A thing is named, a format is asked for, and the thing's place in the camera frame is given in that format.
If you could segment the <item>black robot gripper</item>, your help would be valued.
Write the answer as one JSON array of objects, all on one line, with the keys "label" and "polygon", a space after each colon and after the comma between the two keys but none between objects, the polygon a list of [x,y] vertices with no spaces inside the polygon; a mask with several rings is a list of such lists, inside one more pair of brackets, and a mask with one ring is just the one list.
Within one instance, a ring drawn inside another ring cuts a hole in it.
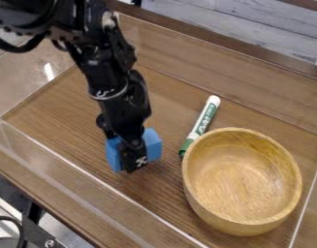
[{"label": "black robot gripper", "polygon": [[145,79],[137,70],[126,75],[94,72],[89,76],[89,92],[102,110],[97,125],[109,140],[117,136],[122,138],[118,144],[121,166],[126,172],[134,172],[147,164],[142,134],[151,108]]}]

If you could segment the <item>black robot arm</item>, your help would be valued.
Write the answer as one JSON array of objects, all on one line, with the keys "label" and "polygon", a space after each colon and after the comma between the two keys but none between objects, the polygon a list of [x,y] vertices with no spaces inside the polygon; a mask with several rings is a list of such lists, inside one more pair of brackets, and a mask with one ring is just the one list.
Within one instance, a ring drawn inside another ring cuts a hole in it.
[{"label": "black robot arm", "polygon": [[103,0],[0,0],[0,28],[30,38],[15,46],[0,38],[0,49],[32,51],[48,39],[67,52],[89,82],[98,102],[98,126],[114,147],[115,166],[133,172],[149,162],[143,122],[150,116],[145,79],[135,47],[127,42],[119,20]]}]

